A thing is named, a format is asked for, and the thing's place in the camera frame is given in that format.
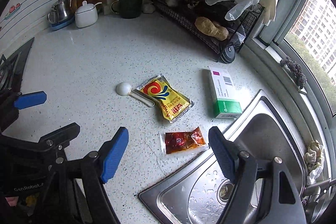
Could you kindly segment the person's left hand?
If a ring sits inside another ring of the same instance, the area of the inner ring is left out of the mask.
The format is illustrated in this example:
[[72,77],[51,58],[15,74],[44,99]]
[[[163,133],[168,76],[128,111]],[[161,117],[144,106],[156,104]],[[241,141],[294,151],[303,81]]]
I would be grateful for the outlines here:
[[18,202],[18,197],[6,197],[6,201],[10,206],[16,206]]

